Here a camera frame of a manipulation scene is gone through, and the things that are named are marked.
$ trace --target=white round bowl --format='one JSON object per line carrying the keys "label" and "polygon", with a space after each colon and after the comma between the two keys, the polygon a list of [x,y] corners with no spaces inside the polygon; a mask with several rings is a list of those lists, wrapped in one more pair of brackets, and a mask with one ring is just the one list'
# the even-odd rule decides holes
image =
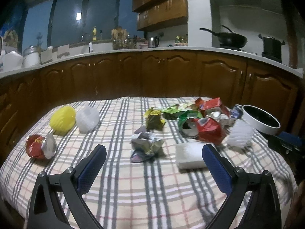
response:
{"label": "white round bowl", "polygon": [[280,122],[270,113],[251,105],[242,107],[242,119],[260,132],[274,135],[280,129]]}

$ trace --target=plaid tablecloth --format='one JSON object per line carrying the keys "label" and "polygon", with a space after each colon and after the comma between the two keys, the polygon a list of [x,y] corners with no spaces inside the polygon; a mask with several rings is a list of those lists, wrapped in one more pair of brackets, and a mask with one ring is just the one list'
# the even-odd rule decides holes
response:
{"label": "plaid tablecloth", "polygon": [[[58,107],[54,108],[24,135],[1,167],[2,196],[26,219],[40,171],[62,173],[88,156],[97,144],[103,144],[107,150],[106,162],[83,198],[104,228],[204,228],[226,195],[219,191],[207,169],[179,172],[175,144],[192,140],[181,136],[176,121],[167,121],[163,132],[157,132],[165,140],[165,156],[146,163],[130,163],[130,136],[144,123],[144,112],[152,106],[165,107],[194,99],[120,98],[72,103],[77,111],[86,105],[97,108],[101,123],[88,134],[80,133],[74,126],[64,137],[54,135],[57,154],[48,166],[43,166],[27,156],[24,145],[31,134],[52,132],[49,121]],[[234,166],[241,166],[247,172],[271,171],[281,207],[292,197],[296,183],[291,169],[278,153],[268,148],[258,132],[252,146],[244,150],[218,149]],[[232,228],[241,220],[249,197],[248,192]],[[71,226],[78,228],[64,196],[61,194],[59,198]]]}

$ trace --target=black frying pan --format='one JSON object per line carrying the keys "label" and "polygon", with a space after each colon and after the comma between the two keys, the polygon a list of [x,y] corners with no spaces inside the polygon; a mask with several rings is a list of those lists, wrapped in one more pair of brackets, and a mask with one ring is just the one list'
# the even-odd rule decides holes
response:
{"label": "black frying pan", "polygon": [[226,26],[223,26],[223,25],[221,25],[221,26],[228,29],[230,32],[215,33],[212,30],[207,29],[207,28],[200,28],[200,30],[210,32],[211,34],[217,36],[219,42],[224,46],[243,48],[246,45],[248,40],[245,36],[232,32]]}

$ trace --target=countertop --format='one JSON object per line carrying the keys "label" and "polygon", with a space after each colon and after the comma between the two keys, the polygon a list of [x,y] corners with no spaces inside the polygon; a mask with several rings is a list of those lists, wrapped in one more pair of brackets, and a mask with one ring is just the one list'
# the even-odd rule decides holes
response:
{"label": "countertop", "polygon": [[303,78],[303,68],[298,68],[298,69],[292,69],[287,65],[281,64],[279,62],[273,61],[271,59],[255,55],[252,53],[247,53],[247,52],[241,52],[241,51],[236,51],[236,50],[230,50],[230,49],[223,49],[223,48],[215,48],[215,47],[189,47],[189,46],[177,46],[177,47],[158,47],[158,48],[149,48],[149,49],[121,49],[121,50],[112,50],[112,51],[103,51],[103,52],[92,52],[92,53],[84,53],[84,54],[79,54],[79,55],[74,55],[74,56],[67,56],[61,59],[57,59],[55,61],[52,61],[50,63],[44,64],[44,65],[35,65],[29,68],[21,68],[21,69],[16,69],[16,70],[11,70],[11,71],[6,71],[6,72],[1,72],[0,73],[0,78],[7,77],[10,75],[22,73],[25,71],[30,71],[30,70],[35,70],[35,69],[40,69],[44,68],[46,66],[56,64],[59,62],[63,62],[66,60],[70,59],[77,59],[81,57],[87,57],[87,56],[94,56],[94,55],[99,55],[99,54],[107,54],[107,53],[120,53],[120,52],[147,52],[147,51],[161,51],[161,50],[199,50],[199,51],[208,51],[208,52],[219,52],[219,53],[227,53],[227,54],[232,54],[236,56],[242,56],[246,57],[249,59],[254,59],[258,60],[261,62],[264,62],[266,64],[270,64],[273,66],[276,66],[278,68],[281,68],[285,71],[288,71],[299,78]]}

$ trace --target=stove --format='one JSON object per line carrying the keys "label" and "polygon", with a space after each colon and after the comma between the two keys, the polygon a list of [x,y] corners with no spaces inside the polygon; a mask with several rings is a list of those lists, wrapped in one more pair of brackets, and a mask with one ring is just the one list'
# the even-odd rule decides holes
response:
{"label": "stove", "polygon": [[276,58],[275,56],[272,56],[272,55],[267,54],[267,53],[264,53],[264,52],[262,52],[262,57],[265,57],[265,58],[274,60],[274,61],[276,61],[276,62],[282,63],[282,60],[281,60],[281,59],[278,59],[278,58]]}
{"label": "stove", "polygon": [[220,48],[241,51],[239,48],[233,46],[220,45]]}

